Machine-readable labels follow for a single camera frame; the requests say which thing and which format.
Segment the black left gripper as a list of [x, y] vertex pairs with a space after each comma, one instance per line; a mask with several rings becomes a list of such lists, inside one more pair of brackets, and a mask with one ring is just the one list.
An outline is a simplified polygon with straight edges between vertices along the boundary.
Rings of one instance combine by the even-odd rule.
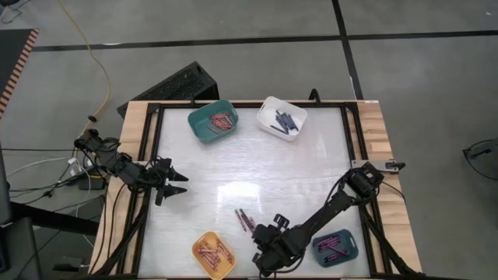
[[151, 171], [155, 179], [153, 188], [156, 190], [154, 201], [156, 206], [161, 206], [163, 200], [168, 197], [188, 191], [186, 188], [175, 187], [169, 184], [169, 181], [189, 181], [187, 177], [178, 173], [172, 166], [170, 166], [171, 159], [156, 157], [152, 163]]

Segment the white plastic bin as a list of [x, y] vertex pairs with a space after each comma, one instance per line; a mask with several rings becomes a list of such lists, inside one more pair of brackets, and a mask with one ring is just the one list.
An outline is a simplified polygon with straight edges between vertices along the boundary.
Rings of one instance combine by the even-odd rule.
[[[275, 119], [276, 111], [280, 114], [287, 113], [290, 114], [298, 127], [297, 130], [288, 130], [289, 134], [285, 135], [275, 129], [271, 128], [270, 125], [274, 125], [277, 128], [283, 129], [280, 124]], [[256, 119], [261, 130], [268, 132], [270, 135], [274, 135], [285, 141], [292, 142], [299, 135], [305, 120], [307, 119], [307, 111], [301, 107], [298, 107], [292, 103], [284, 100], [280, 100], [274, 96], [267, 97], [264, 103], [261, 105], [260, 110], [257, 113]]]

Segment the black power strip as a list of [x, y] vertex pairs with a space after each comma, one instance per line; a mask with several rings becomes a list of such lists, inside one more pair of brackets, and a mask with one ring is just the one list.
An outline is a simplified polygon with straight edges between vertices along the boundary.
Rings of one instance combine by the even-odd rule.
[[75, 184], [81, 191], [102, 191], [107, 187], [107, 175], [95, 167], [87, 167], [78, 176]]

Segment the blue-grey plastic bin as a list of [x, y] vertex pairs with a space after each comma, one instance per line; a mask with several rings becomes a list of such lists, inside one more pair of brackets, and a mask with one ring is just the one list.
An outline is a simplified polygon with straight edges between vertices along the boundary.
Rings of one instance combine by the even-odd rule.
[[[341, 250], [347, 250], [348, 257], [341, 258], [341, 259], [331, 261], [331, 262], [324, 261], [324, 259], [326, 258], [326, 253], [325, 253], [326, 250], [319, 251], [318, 245], [316, 245], [316, 243], [323, 240], [323, 239], [326, 239], [330, 236], [339, 236], [340, 237], [339, 240], [341, 241], [341, 243], [336, 247], [340, 248]], [[330, 267], [354, 260], [355, 258], [357, 258], [358, 254], [359, 254], [359, 250], [358, 250], [358, 247], [356, 245], [356, 241], [354, 240], [351, 232], [348, 231], [347, 229], [341, 229], [337, 232], [314, 238], [312, 240], [311, 244], [312, 244], [315, 260], [323, 268], [330, 268]]]

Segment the grey metal bracket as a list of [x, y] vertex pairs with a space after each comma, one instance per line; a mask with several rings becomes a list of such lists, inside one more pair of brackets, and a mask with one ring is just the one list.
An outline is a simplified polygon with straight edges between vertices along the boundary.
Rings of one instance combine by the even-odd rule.
[[381, 172], [387, 173], [398, 173], [402, 170], [406, 164], [403, 162], [397, 162], [396, 160], [366, 160], [366, 159], [356, 159], [351, 161], [353, 168], [361, 167], [366, 163], [370, 163], [373, 167]]

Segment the black base beam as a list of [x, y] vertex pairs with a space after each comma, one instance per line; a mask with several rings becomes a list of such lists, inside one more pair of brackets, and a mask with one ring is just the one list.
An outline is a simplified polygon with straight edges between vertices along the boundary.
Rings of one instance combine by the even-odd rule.
[[16, 202], [11, 202], [12, 221], [29, 218], [34, 226], [57, 229], [64, 232], [95, 236], [99, 223], [89, 219], [50, 212], [41, 208], [34, 208]]

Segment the black diagonal frame strut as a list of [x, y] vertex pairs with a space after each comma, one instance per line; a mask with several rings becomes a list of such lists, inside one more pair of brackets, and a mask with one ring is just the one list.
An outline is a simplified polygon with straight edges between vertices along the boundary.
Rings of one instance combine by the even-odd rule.
[[369, 231], [371, 231], [372, 234], [377, 239], [381, 252], [383, 252], [385, 255], [386, 262], [388, 264], [392, 263], [398, 271], [397, 274], [393, 273], [392, 271], [384, 273], [376, 272], [375, 273], [376, 276], [382, 276], [385, 278], [405, 278], [405, 279], [416, 279], [426, 276], [424, 273], [415, 271], [412, 268], [410, 268], [405, 263], [405, 261], [398, 255], [396, 250], [389, 243], [388, 239], [377, 227], [377, 224], [374, 222], [373, 218], [366, 210], [365, 206], [359, 206], [359, 215], [361, 220], [366, 223], [366, 226], [369, 229]]
[[150, 193], [110, 193], [102, 211], [89, 276], [95, 279], [135, 278]]

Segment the teal plastic bin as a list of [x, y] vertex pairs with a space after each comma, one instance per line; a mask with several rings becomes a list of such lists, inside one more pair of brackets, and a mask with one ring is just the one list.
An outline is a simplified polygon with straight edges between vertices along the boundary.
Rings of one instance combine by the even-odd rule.
[[[211, 116], [215, 114], [229, 114], [233, 122], [233, 127], [229, 130], [223, 131], [218, 129], [212, 124]], [[227, 136], [229, 133], [237, 129], [237, 122], [239, 116], [235, 111], [234, 106], [228, 100], [218, 100], [214, 103], [207, 104], [194, 110], [188, 115], [188, 123], [194, 135], [202, 143], [211, 143]], [[211, 126], [216, 128], [220, 133], [217, 135], [210, 131], [207, 127]]]

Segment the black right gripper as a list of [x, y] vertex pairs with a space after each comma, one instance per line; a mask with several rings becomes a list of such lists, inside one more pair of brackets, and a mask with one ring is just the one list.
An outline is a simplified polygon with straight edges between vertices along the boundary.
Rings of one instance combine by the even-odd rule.
[[259, 275], [289, 274], [295, 271], [303, 261], [307, 247], [307, 231], [292, 228], [278, 231], [258, 224], [254, 230], [254, 242], [258, 244], [259, 253], [252, 261], [259, 270]]

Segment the black perforated metal box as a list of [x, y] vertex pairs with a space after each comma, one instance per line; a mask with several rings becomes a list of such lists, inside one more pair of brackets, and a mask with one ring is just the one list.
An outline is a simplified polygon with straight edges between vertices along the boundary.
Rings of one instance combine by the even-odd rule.
[[196, 61], [140, 93], [132, 101], [218, 100], [215, 79]]

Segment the black mat with orange edge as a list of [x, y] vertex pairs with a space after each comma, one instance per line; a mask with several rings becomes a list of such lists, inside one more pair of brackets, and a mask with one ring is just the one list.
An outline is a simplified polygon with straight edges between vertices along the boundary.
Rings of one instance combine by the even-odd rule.
[[39, 29], [0, 30], [0, 120], [39, 36]]

